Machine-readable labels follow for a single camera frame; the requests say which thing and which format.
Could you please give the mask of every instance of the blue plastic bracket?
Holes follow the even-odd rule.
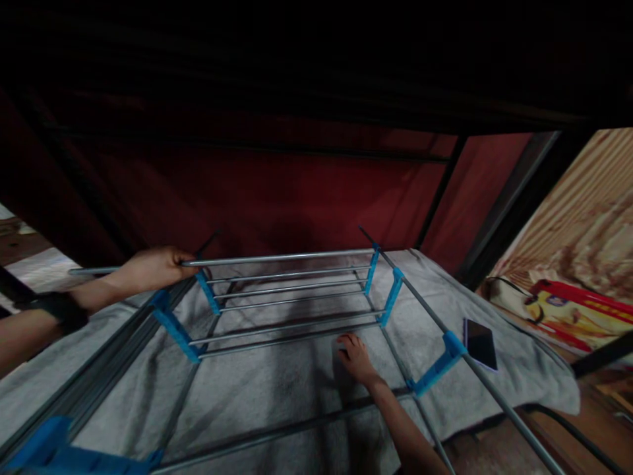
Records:
[[[3,467],[37,475],[147,475],[158,466],[162,451],[138,461],[71,447],[68,431],[72,420],[54,417],[44,422],[23,448]]]
[[[213,314],[219,316],[220,306],[216,301],[216,295],[213,293],[213,287],[206,283],[206,275],[204,274],[204,270],[201,269],[200,272],[196,274],[196,279],[198,279],[198,283],[200,284],[200,287],[202,287],[202,291],[204,292],[204,295],[206,295],[206,299],[209,301],[209,305],[211,305],[211,310],[213,311]]]
[[[455,366],[460,358],[468,353],[466,347],[453,332],[446,332],[442,336],[444,340],[444,354],[431,366],[431,368],[416,383],[412,379],[407,381],[407,386],[417,397],[420,397],[433,386],[449,369]]]
[[[398,267],[394,267],[394,283],[391,285],[387,302],[384,304],[384,313],[380,317],[380,326],[382,328],[384,328],[387,325],[387,322],[389,322],[389,317],[391,317],[391,312],[394,309],[396,299],[398,298],[398,292],[400,291],[400,287],[402,287],[403,277],[404,274],[402,271]]]
[[[200,349],[196,346],[189,346],[191,337],[169,307],[169,292],[166,290],[158,292],[152,299],[152,305],[154,306],[155,318],[165,327],[165,330],[167,330],[176,343],[178,343],[183,353],[185,353],[192,362],[200,363],[200,358],[198,358]]]
[[[371,256],[371,267],[367,273],[367,282],[365,283],[365,295],[369,295],[371,289],[371,281],[374,278],[374,272],[376,271],[376,265],[378,264],[378,258],[380,257],[380,246],[377,243],[373,243],[371,247],[374,248],[374,253]]]

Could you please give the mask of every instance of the black wristband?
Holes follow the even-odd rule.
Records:
[[[76,332],[88,324],[88,311],[77,304],[70,294],[46,292],[25,305],[26,309],[41,309],[57,319],[64,335]]]

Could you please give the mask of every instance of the phone screen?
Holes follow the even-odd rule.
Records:
[[[493,331],[479,323],[464,321],[464,342],[473,359],[484,366],[497,371],[497,354],[493,341]]]

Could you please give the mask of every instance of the wrist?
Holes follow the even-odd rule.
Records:
[[[372,392],[376,391],[381,386],[387,386],[386,381],[381,378],[378,373],[368,376],[361,384],[365,386],[369,394],[372,394]]]
[[[143,292],[143,289],[138,289],[138,284],[129,278],[126,272],[121,272],[120,270],[101,277],[98,282],[108,286],[110,292],[121,296],[121,298],[127,298]]]
[[[133,295],[105,277],[74,287],[68,293],[81,308],[87,310],[89,315]]]

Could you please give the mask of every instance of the bed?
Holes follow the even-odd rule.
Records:
[[[539,403],[578,413],[580,393],[574,374],[544,342],[515,327],[419,251],[393,251],[388,256],[449,330],[461,336],[465,317],[493,329],[499,372],[487,375],[511,406]],[[362,265],[366,260],[345,257],[303,261],[300,265],[301,270],[309,270]],[[297,263],[219,266],[214,267],[213,277],[274,273],[296,266]],[[322,279],[313,277],[309,282]],[[286,280],[284,286],[306,282],[305,279]],[[382,308],[392,282],[392,269],[381,259],[371,286],[371,299],[376,306]],[[224,284],[224,289],[221,285],[217,284],[218,292],[223,293],[229,284]],[[250,281],[231,291],[270,286],[271,282]],[[331,292],[327,288],[314,289],[302,291],[301,296],[320,293]],[[284,294],[284,299],[290,300],[294,295],[289,292]],[[59,341],[2,380],[2,440],[11,436],[90,353],[132,315],[130,304],[138,305],[145,298],[137,296],[131,303],[120,303],[99,312],[84,330]],[[227,306],[278,299],[274,294],[245,296],[231,299]],[[231,311],[219,320],[216,334],[273,325],[298,316],[318,317],[368,309],[365,297],[354,295]],[[193,337],[204,336],[212,315],[200,286],[195,285],[188,291],[175,314]],[[328,326],[319,325],[319,329],[323,328]],[[442,332],[405,287],[396,300],[386,330],[414,378],[420,377],[444,351]],[[278,338],[292,332],[247,336],[239,343]],[[406,387],[380,331],[369,328],[359,335],[367,343],[372,362],[388,384],[394,389]],[[259,348],[203,361],[169,438],[164,461],[169,463],[246,433],[335,412],[366,398],[365,390],[355,386],[338,363],[334,338]],[[210,349],[226,344],[213,343]],[[75,445],[134,459],[147,457],[164,437],[169,415],[190,366],[176,343],[160,329],[77,435]],[[458,362],[420,401],[441,440],[500,412],[500,407],[464,361]],[[405,400],[403,405],[432,441],[414,403]],[[398,465],[397,454],[379,413],[369,411],[198,464],[187,469],[187,473],[349,472],[351,468],[390,473]]]

